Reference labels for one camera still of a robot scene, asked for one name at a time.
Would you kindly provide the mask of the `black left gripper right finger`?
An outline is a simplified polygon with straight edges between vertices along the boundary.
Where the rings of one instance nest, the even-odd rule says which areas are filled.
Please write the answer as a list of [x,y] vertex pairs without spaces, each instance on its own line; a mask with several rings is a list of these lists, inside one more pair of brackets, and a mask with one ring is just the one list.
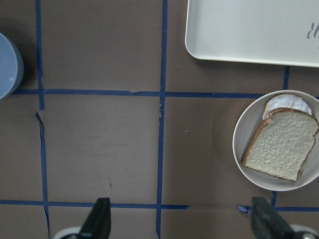
[[294,230],[262,197],[252,198],[251,230],[256,239],[292,239]]

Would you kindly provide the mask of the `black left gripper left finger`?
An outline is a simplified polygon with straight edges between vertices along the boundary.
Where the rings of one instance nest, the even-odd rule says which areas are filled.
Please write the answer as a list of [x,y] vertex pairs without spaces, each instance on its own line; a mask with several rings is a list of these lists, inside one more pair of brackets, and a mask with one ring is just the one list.
[[108,239],[111,232],[111,203],[109,198],[98,198],[82,225],[81,239]]

